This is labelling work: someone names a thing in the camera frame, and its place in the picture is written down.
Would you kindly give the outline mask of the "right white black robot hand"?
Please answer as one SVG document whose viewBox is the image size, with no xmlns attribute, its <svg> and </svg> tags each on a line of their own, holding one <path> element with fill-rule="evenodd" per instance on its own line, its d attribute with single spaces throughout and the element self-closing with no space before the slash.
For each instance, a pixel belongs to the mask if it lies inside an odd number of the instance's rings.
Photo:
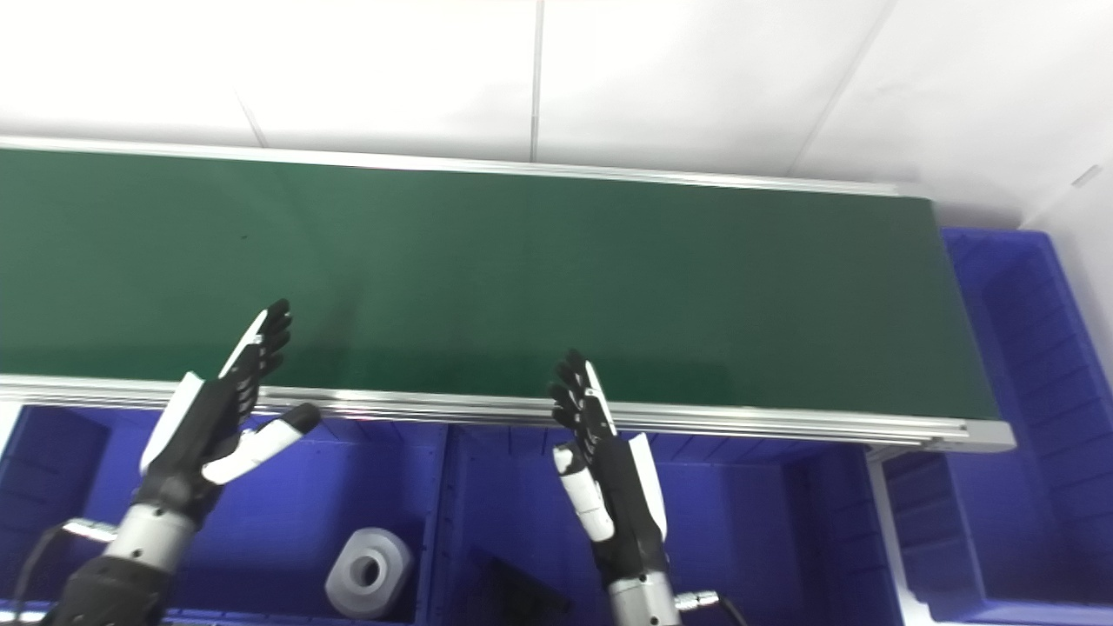
<svg viewBox="0 0 1113 626">
<path fill-rule="evenodd" d="M 617 431 L 595 365 L 577 350 L 556 361 L 554 374 L 551 415 L 572 438 L 553 447 L 553 463 L 602 586 L 667 573 L 668 522 L 648 436 Z"/>
</svg>

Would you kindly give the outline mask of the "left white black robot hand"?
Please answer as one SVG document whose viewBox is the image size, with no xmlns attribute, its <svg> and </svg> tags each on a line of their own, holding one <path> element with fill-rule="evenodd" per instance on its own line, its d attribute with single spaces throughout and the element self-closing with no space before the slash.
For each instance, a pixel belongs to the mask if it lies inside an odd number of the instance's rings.
<svg viewBox="0 0 1113 626">
<path fill-rule="evenodd" d="M 131 506 L 148 506 L 203 524 L 230 481 L 257 469 L 322 423 L 311 402 L 257 428 L 247 420 L 262 383 L 283 363 L 290 340 L 290 302 L 277 300 L 254 317 L 214 379 L 184 374 L 140 459 Z"/>
</svg>

